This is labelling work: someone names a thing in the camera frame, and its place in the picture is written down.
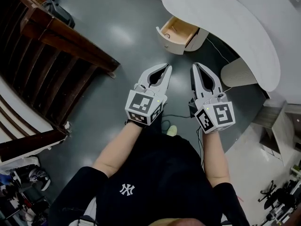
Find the curved white tabletop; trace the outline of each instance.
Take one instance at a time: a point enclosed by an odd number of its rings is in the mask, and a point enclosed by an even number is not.
[[[237,0],[162,0],[175,17],[207,30],[232,47],[258,84],[273,91],[280,80],[279,59],[257,18]]]

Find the open drawer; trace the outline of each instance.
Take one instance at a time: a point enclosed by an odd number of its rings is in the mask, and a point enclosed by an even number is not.
[[[171,53],[182,55],[198,27],[172,17],[161,29],[156,27],[160,43]]]

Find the white floor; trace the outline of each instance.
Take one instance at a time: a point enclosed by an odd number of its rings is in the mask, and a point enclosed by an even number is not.
[[[268,187],[271,180],[281,186],[289,178],[289,168],[298,163],[299,153],[285,168],[283,163],[265,152],[259,143],[261,127],[251,124],[238,141],[227,151],[231,182],[250,225],[259,224],[268,214],[264,210],[265,200],[260,191]]]

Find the light green shoe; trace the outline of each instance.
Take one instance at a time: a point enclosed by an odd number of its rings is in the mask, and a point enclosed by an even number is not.
[[[167,131],[167,135],[174,137],[177,134],[177,131],[178,131],[178,129],[176,126],[171,126]]]

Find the gray floor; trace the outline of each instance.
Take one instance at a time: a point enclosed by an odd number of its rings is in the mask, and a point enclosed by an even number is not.
[[[52,179],[51,187],[45,192],[51,201],[75,172],[91,165],[121,130],[127,119],[124,107],[129,90],[145,69],[161,63],[173,66],[164,113],[187,116],[188,102],[192,98],[192,63],[201,62],[217,74],[227,63],[207,40],[198,51],[182,56],[165,51],[158,43],[155,27],[163,26],[171,15],[160,0],[59,1],[74,17],[75,29],[117,59],[121,66],[115,71],[116,79],[99,76],[84,93],[69,118],[71,136],[51,151],[39,154],[42,167]],[[228,60],[235,59],[219,39],[212,35],[209,38]],[[225,151],[245,131],[265,100],[257,85],[232,88],[227,95],[234,105],[236,124],[220,132]],[[199,153],[197,121],[165,119],[175,124],[178,134],[189,140]]]

